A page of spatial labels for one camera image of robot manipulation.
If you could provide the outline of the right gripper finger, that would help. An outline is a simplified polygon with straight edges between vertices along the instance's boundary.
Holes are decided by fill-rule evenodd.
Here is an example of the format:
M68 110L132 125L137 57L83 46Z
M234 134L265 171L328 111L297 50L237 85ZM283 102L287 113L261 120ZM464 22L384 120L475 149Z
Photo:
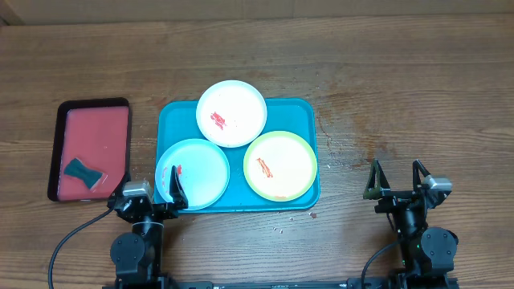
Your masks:
M373 159L363 198L366 200L378 200L388 197L389 194L389 182L387 181L378 159Z
M419 159L413 161L412 164L413 169L413 190L418 191L420 189L427 189L428 185L423 182L423 180L430 176L430 172L426 169L426 167L422 164Z

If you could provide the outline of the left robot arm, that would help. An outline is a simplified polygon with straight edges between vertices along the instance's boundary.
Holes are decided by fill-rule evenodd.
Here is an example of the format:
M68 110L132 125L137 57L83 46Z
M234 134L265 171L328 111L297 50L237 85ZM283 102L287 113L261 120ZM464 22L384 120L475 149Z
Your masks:
M108 208L132 225L112 243L110 257L116 267L115 288L178 288L178 283L161 271L164 221L178 217L188 207L176 166L168 177L172 201L157 204L147 181L131 181L128 174L108 198Z

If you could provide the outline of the white plate with red stain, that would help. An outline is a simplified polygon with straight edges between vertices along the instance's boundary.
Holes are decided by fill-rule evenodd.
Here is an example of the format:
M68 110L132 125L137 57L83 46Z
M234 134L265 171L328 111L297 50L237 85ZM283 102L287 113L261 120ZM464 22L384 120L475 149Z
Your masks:
M250 84L225 80L202 93L196 121L207 140L224 148L237 148L261 134L267 121L267 105Z

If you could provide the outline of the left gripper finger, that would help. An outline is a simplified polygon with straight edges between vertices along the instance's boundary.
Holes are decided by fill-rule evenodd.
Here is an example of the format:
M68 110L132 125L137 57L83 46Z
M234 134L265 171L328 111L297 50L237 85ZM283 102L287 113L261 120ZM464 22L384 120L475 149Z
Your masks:
M121 178L121 181L120 183L116 186L116 188L112 191L111 193L111 196L112 197L116 197L116 196L120 196L123 192L123 188L125 186L125 184L128 182L128 181L131 181L131 176L130 176L130 173L129 172L125 172L124 173L124 176Z
M177 210L185 210L189 208L189 202L187 196L184 193L179 176L177 173L177 167L173 165L171 167L170 181L169 181L169 195L172 198L173 206Z

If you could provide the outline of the dark green sponge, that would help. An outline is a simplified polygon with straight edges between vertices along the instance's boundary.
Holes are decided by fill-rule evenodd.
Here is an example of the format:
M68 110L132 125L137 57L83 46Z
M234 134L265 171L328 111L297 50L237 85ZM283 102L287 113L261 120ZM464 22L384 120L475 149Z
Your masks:
M104 176L101 171L88 168L79 158L72 159L64 168L63 173L79 179L89 190L93 190Z

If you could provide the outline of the light blue plate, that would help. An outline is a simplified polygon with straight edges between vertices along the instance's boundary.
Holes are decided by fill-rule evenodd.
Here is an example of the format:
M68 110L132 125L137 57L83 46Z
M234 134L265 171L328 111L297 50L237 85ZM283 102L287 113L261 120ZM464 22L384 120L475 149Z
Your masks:
M230 180L226 154L208 140L188 139L173 144L160 157L155 186L162 202L171 202L170 178L175 168L188 200L189 210L213 205L225 192Z

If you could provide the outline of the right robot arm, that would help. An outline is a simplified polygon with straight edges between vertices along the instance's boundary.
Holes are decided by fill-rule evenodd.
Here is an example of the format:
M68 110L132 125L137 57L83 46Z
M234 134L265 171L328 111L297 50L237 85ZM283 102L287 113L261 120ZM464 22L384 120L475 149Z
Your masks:
M374 211L385 214L397 240L377 251L361 272L359 288L457 288L456 279L447 274L454 270L459 239L453 232L430 227L428 211L441 205L451 194L453 185L445 177L433 176L421 161L412 164L411 190L393 190L379 160L372 162L363 198L374 200ZM393 270L378 281L368 280L372 262L385 252L399 247L402 268Z

